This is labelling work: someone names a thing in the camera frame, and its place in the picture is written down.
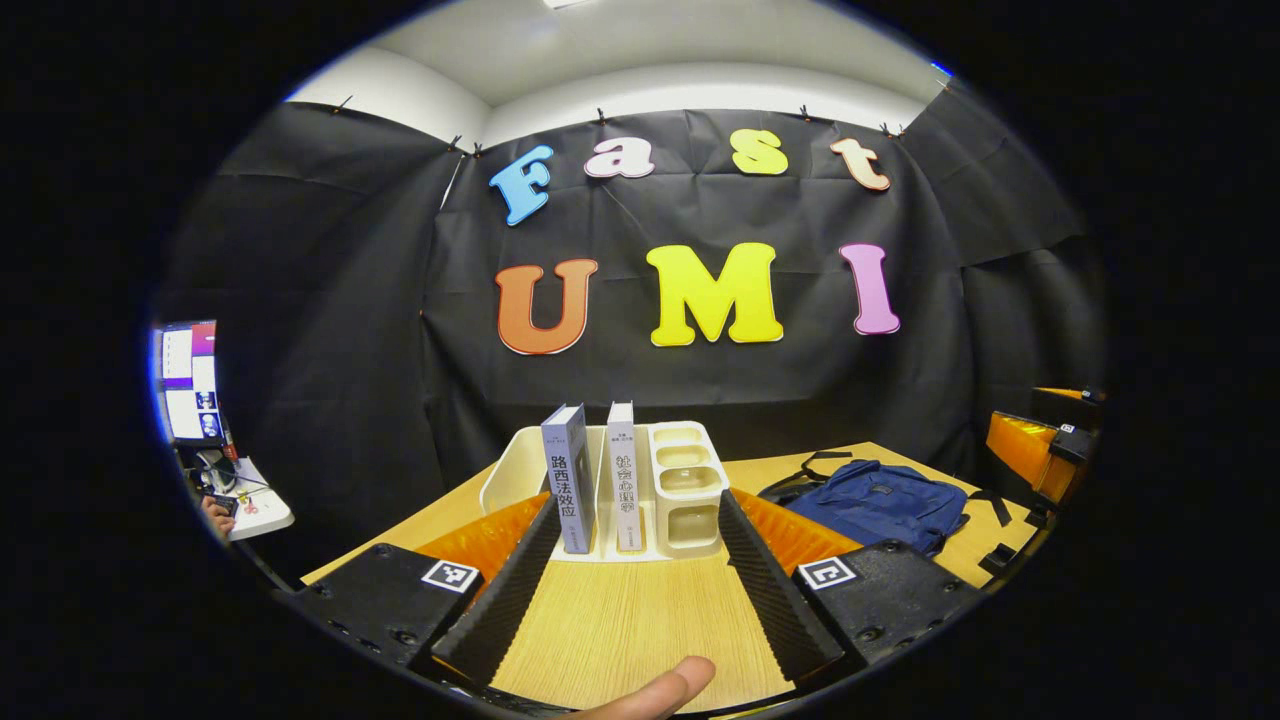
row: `white wall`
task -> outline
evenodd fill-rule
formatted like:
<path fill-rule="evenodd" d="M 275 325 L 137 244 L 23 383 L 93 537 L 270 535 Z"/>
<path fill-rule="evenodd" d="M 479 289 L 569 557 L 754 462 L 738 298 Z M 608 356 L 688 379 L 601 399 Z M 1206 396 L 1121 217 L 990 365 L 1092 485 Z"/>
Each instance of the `white wall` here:
<path fill-rule="evenodd" d="M 471 149 L 480 142 L 490 108 L 461 85 L 403 55 L 362 47 L 329 64 L 291 95 L 291 102 L 324 102 L 379 115 Z"/>
<path fill-rule="evenodd" d="M 909 126 L 924 104 L 838 76 L 746 63 L 650 65 L 596 76 L 489 108 L 420 63 L 365 47 L 330 64 L 288 101 L 325 102 L 380 115 L 460 146 L 492 147 L 525 135 L 605 117 L 681 109 L 755 109 L 809 114 L 876 128 Z"/>
<path fill-rule="evenodd" d="M 906 127 L 924 104 L 838 76 L 746 63 L 689 63 L 634 68 L 526 95 L 495 108 L 485 124 L 485 146 L 531 132 L 658 110 L 748 109 L 799 113 L 870 128 Z"/>

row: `finger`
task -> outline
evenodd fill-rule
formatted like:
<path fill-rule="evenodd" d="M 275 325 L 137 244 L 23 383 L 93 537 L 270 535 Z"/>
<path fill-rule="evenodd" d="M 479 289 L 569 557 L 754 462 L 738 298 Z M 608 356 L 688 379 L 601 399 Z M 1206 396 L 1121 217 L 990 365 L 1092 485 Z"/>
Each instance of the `finger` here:
<path fill-rule="evenodd" d="M 663 720 L 684 707 L 716 676 L 716 665 L 690 656 L 639 691 L 613 702 L 575 712 L 577 720 Z"/>

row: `computer monitor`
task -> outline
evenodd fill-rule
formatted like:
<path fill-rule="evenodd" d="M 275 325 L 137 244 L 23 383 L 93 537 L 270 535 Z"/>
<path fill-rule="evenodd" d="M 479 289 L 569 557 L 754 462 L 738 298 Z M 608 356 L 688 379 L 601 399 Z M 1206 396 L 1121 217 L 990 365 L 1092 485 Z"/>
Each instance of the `computer monitor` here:
<path fill-rule="evenodd" d="M 165 437 L 174 446 L 232 445 L 214 368 L 216 332 L 216 320 L 168 323 L 152 332 L 156 411 Z"/>

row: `white book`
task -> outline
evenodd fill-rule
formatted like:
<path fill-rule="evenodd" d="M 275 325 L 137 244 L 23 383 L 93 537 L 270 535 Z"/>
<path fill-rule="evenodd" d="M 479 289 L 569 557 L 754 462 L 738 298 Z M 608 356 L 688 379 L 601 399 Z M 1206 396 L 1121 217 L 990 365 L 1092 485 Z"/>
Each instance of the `white book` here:
<path fill-rule="evenodd" d="M 644 550 L 634 413 L 630 402 L 614 402 L 609 409 L 605 428 L 609 439 L 609 470 L 613 477 L 613 519 L 618 529 L 618 552 Z"/>
<path fill-rule="evenodd" d="M 559 509 L 564 552 L 591 552 L 595 496 L 586 457 L 586 411 L 581 405 L 561 405 L 543 425 L 547 477 Z"/>

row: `blue letter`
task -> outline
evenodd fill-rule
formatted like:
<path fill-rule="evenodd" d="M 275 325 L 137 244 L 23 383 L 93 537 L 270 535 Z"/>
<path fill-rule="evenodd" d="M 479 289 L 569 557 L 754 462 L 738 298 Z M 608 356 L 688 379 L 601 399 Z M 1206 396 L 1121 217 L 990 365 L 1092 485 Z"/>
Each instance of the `blue letter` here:
<path fill-rule="evenodd" d="M 547 205 L 545 192 L 534 192 L 534 186 L 547 187 L 552 181 L 547 165 L 538 160 L 552 156 L 552 149 L 539 145 L 525 152 L 518 160 L 507 165 L 489 181 L 489 187 L 502 191 L 502 199 L 507 201 L 507 224 L 515 227 L 516 223 L 534 214 L 534 210 Z M 529 174 L 525 174 L 525 165 L 529 165 Z"/>

